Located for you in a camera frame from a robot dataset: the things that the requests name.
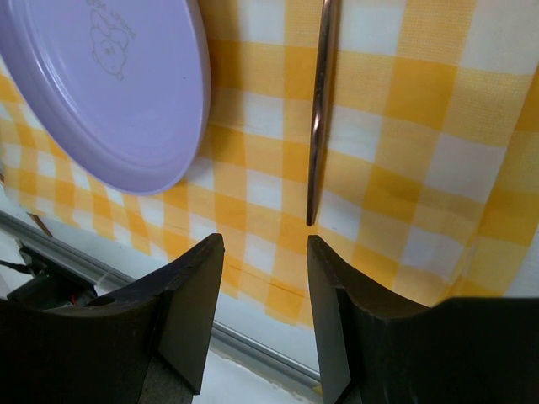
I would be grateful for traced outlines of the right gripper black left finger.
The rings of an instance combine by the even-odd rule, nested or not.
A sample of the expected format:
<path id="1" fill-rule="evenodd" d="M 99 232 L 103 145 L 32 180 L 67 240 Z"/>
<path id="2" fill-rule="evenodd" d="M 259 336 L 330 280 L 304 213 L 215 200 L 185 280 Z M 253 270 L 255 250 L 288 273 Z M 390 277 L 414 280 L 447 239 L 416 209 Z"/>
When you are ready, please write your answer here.
<path id="1" fill-rule="evenodd" d="M 190 403 L 194 391 L 149 349 L 157 303 L 98 295 L 39 310 L 1 300 L 4 403 Z"/>

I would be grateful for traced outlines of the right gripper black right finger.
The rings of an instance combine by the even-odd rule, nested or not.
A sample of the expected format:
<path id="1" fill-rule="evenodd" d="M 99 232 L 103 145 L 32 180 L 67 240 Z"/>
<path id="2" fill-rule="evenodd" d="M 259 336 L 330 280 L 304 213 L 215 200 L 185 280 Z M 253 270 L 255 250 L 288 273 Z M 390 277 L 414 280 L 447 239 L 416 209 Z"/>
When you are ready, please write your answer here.
<path id="1" fill-rule="evenodd" d="M 538 301 L 423 306 L 346 263 L 321 237 L 307 270 L 327 403 L 535 403 Z"/>

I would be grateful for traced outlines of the yellow white checkered cloth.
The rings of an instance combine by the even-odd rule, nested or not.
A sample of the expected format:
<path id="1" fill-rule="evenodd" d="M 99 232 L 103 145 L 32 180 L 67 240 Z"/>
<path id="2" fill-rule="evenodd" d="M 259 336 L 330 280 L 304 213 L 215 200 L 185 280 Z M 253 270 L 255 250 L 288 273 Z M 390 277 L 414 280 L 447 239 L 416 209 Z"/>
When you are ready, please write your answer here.
<path id="1" fill-rule="evenodd" d="M 344 1 L 318 222 L 305 223 L 321 4 L 203 1 L 213 84 L 200 155 L 162 195 L 106 188 L 1 74 L 8 196 L 170 260 L 223 235 L 224 291 L 310 324 L 307 236 L 425 305 L 538 271 L 538 4 Z"/>

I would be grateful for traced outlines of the lilac plastic plate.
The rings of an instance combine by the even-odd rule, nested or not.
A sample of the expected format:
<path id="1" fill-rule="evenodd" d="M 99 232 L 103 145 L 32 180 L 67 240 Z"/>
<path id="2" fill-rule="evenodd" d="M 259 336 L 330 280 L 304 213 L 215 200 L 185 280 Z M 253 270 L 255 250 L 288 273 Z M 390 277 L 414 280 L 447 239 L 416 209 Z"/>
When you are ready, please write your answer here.
<path id="1" fill-rule="evenodd" d="M 195 1 L 4 1 L 1 56 L 25 102 L 81 168 L 159 194 L 194 161 L 211 68 Z"/>

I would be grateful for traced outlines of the copper fork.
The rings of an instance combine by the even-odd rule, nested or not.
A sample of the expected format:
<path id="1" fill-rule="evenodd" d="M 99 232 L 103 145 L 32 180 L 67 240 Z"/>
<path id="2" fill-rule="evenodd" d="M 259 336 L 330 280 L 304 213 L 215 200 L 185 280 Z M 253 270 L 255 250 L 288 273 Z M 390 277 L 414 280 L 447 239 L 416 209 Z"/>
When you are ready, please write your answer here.
<path id="1" fill-rule="evenodd" d="M 322 1 L 318 53 L 312 98 L 311 134 L 307 180 L 306 224 L 316 222 L 321 195 L 323 164 L 331 119 L 334 58 L 338 43 L 340 1 Z"/>

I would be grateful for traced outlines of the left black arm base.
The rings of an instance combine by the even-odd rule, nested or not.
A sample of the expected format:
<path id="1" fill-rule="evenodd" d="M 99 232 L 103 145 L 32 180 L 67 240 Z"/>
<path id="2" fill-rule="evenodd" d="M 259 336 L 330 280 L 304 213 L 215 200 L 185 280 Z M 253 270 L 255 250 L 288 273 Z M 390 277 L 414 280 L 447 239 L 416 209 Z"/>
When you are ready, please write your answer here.
<path id="1" fill-rule="evenodd" d="M 24 263 L 1 260 L 1 266 L 31 279 L 7 293 L 7 300 L 39 310 L 63 306 L 84 306 L 96 299 L 94 284 L 51 259 L 22 246 L 19 249 Z"/>

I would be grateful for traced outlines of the copper spoon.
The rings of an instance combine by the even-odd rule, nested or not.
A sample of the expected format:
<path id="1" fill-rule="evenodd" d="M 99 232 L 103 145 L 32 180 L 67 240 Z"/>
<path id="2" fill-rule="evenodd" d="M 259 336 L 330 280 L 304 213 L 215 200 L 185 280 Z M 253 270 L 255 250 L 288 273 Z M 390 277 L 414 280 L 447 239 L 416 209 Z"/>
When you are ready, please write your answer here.
<path id="1" fill-rule="evenodd" d="M 28 213 L 28 216 L 48 237 L 53 237 L 52 233 L 39 216 L 30 213 Z"/>

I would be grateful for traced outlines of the aluminium front rail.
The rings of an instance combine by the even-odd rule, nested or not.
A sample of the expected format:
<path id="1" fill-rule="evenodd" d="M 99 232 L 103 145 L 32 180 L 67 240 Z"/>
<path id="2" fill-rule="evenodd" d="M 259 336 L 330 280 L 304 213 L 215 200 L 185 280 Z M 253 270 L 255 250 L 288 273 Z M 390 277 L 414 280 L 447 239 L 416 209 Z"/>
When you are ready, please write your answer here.
<path id="1" fill-rule="evenodd" d="M 109 296 L 114 303 L 134 305 L 144 299 L 155 300 L 150 352 L 183 377 L 194 391 L 200 391 L 205 351 L 213 343 L 233 358 L 247 357 L 306 388 L 320 384 L 320 375 L 313 367 L 215 320 L 224 254 L 218 235 L 207 237 L 182 258 L 146 277 L 132 280 L 6 213 L 1 214 L 1 228 L 68 275 L 92 286 L 104 281 L 114 289 Z"/>

